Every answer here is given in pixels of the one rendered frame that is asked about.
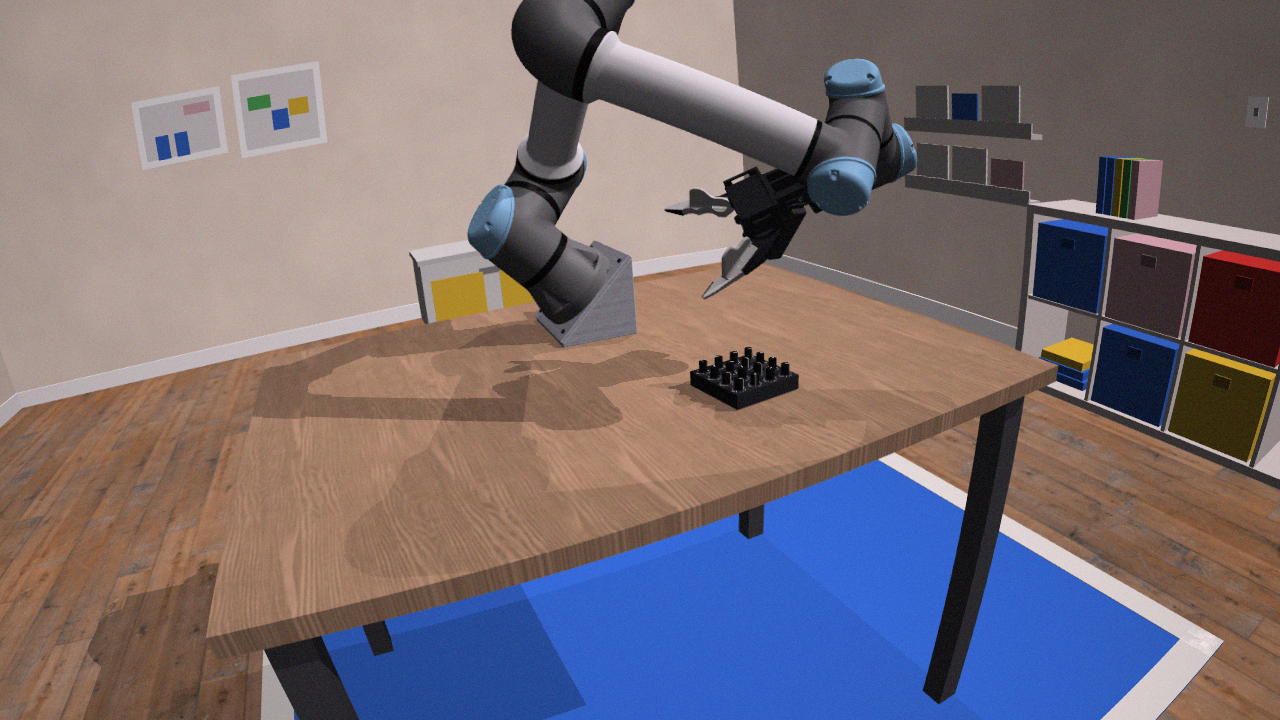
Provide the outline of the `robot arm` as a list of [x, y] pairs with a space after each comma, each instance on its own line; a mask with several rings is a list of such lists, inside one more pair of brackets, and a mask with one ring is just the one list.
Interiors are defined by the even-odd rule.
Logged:
[[588, 167], [579, 138], [590, 102], [614, 104], [785, 170], [806, 181], [812, 202], [838, 217], [861, 211], [870, 190], [916, 167], [913, 140], [891, 123], [881, 72], [872, 61], [849, 59], [829, 67], [824, 123], [620, 42], [634, 3], [524, 0], [512, 20], [515, 53], [538, 79], [530, 136], [518, 143], [506, 184], [497, 184], [477, 206], [467, 236], [483, 258], [529, 290], [556, 324], [588, 307], [611, 266], [602, 251], [556, 228]]

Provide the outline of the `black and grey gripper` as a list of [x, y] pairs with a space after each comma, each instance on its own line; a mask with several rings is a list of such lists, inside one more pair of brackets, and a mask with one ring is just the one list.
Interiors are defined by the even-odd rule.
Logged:
[[[746, 174], [750, 177], [732, 184], [732, 181]], [[787, 174], [777, 168], [762, 174], [758, 167], [754, 167], [723, 181], [726, 193], [721, 196], [714, 197], [701, 188], [692, 188], [689, 191], [689, 201], [676, 202], [666, 208], [666, 211], [681, 217], [705, 213], [728, 217], [735, 210], [737, 215], [733, 217], [733, 220], [742, 225], [741, 242], [736, 247], [726, 249], [721, 259], [722, 275], [710, 283], [701, 299], [709, 299], [721, 292], [765, 263], [774, 243], [786, 231], [785, 222], [792, 209], [809, 204], [813, 211], [823, 211], [817, 208], [815, 202], [812, 202], [806, 191], [806, 181]]]

